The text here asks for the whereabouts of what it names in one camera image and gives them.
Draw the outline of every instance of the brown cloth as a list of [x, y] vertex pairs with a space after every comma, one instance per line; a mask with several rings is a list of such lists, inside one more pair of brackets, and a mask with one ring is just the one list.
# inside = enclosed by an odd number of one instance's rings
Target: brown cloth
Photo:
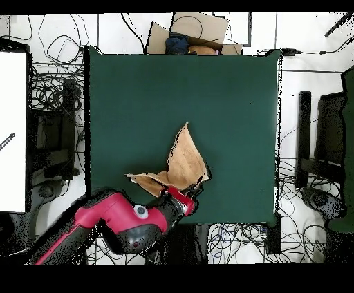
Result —
[[167, 170], [159, 174], [142, 173], [125, 176], [143, 189], [158, 197], [166, 186], [183, 190], [192, 184], [198, 186], [209, 180], [207, 167], [193, 143], [188, 131], [188, 122], [179, 130], [167, 160]]

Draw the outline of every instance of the black border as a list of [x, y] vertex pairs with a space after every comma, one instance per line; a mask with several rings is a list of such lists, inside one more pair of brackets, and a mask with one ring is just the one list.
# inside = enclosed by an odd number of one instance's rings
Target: black border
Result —
[[33, 57], [30, 54], [30, 46], [19, 43], [17, 41], [10, 41], [8, 39], [0, 38], [0, 51], [13, 53], [26, 53], [26, 170], [25, 170], [25, 212], [31, 209], [32, 198], [32, 154], [29, 150], [33, 146], [34, 140], [32, 136], [32, 125], [30, 121], [30, 112], [32, 111], [32, 79], [33, 79]]

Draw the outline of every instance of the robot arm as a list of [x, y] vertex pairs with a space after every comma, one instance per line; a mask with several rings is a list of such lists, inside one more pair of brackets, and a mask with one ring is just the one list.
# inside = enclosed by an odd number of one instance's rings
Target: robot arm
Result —
[[66, 263], [100, 220], [106, 223], [102, 235], [113, 252], [119, 246], [122, 253], [137, 254], [194, 210], [195, 202], [174, 187], [162, 190], [161, 196], [148, 206], [134, 205], [115, 190], [100, 190], [72, 211], [72, 216], [64, 212], [35, 241], [30, 250], [31, 262], [34, 265]]

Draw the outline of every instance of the cardboard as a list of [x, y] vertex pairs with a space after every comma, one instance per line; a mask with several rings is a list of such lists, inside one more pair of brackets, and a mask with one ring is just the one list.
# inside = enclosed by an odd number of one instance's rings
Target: cardboard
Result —
[[163, 28], [157, 23], [151, 24], [148, 40], [149, 54], [164, 54], [169, 32], [177, 32], [189, 36], [189, 45], [207, 46], [214, 50], [222, 50], [224, 55], [239, 55], [242, 45], [223, 45], [229, 21], [221, 17], [204, 15], [195, 12], [177, 12], [172, 19], [171, 29]]
[[242, 52], [242, 44], [223, 44], [223, 55], [240, 55]]

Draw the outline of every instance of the green mat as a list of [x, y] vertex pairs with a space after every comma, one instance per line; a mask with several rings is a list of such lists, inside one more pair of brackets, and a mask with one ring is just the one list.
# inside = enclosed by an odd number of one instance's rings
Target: green mat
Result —
[[153, 199], [124, 177], [166, 170], [188, 121], [212, 179], [182, 223], [271, 222], [277, 62], [267, 57], [101, 55], [90, 52], [91, 188]]

